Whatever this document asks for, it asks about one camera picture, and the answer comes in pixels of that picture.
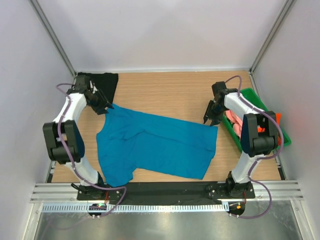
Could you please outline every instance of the blue fabric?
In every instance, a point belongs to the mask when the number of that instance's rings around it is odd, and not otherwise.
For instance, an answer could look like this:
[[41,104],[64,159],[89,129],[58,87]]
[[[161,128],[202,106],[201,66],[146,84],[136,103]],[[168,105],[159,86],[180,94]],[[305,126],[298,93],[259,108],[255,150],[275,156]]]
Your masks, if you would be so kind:
[[202,179],[216,153],[218,128],[113,104],[96,135],[106,182],[122,186],[136,168]]

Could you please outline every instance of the green basket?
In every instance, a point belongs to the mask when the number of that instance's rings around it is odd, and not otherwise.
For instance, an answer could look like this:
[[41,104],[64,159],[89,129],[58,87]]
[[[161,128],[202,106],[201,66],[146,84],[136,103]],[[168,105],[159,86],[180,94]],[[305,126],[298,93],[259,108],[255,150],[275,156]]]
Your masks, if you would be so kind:
[[[263,102],[260,100],[260,98],[258,97],[258,95],[255,93],[255,91],[252,88],[245,88],[245,89],[241,90],[241,93],[242,93],[242,95],[244,96],[245,99],[247,99],[250,103],[252,103],[256,107],[258,107],[260,109],[263,109],[265,111],[268,111],[266,106],[263,104]],[[234,140],[236,146],[238,147],[239,151],[242,152],[240,139],[236,135],[236,133],[235,133],[235,131],[233,129],[233,125],[227,119],[227,117],[225,115],[223,115],[223,117],[222,117],[222,122],[226,126],[226,129],[228,130],[228,132],[230,133],[231,137],[233,138],[233,140]],[[290,145],[291,144],[291,139],[289,138],[287,133],[282,128],[281,128],[281,130],[282,130],[282,134],[283,134],[283,138],[284,138],[283,146],[285,147],[285,146]]]

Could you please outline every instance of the metal floor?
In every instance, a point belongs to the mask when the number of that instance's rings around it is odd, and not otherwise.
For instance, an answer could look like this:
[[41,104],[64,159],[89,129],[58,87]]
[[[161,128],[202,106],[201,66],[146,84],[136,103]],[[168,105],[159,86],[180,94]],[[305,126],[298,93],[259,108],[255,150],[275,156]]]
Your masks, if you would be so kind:
[[[245,215],[254,216],[268,201],[249,201]],[[41,213],[35,240],[302,240],[291,201],[274,201],[258,219],[230,217],[226,212],[115,213],[87,219],[87,213]]]

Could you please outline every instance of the wooden table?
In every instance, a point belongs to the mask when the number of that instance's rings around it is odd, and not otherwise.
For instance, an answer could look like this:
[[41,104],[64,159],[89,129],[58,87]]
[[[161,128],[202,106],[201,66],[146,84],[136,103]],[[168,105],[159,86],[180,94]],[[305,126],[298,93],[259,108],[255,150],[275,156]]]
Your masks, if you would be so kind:
[[[156,114],[195,123],[203,123],[203,116],[209,100],[213,98],[211,85],[225,81],[234,75],[242,76],[242,88],[251,88],[247,71],[214,72],[150,72],[121,73],[115,92],[114,103],[128,109]],[[237,78],[228,82],[229,88],[238,88]],[[98,162],[96,134],[105,122],[104,115],[96,115],[86,107],[78,121],[78,128],[85,143],[85,154],[90,164],[102,171]],[[216,154],[203,181],[224,181],[237,164],[240,152],[223,124],[218,126]],[[280,180],[274,159],[260,163],[253,175],[257,180]],[[136,169],[132,182],[186,182],[199,181],[169,174]],[[79,182],[66,167],[57,164],[53,183]]]

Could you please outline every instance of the white wall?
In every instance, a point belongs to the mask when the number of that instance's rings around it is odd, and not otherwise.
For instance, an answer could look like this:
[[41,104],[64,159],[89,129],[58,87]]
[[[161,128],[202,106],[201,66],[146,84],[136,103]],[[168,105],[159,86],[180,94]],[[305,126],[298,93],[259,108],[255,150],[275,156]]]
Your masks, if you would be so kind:
[[42,126],[63,106],[72,76],[27,0],[0,4],[0,239],[22,239],[49,157]]
[[284,148],[281,161],[287,177],[298,180],[316,230],[320,228],[319,13],[320,1],[296,1],[254,75],[265,104],[283,113],[281,125],[292,145]]
[[285,0],[39,0],[76,71],[249,69]]

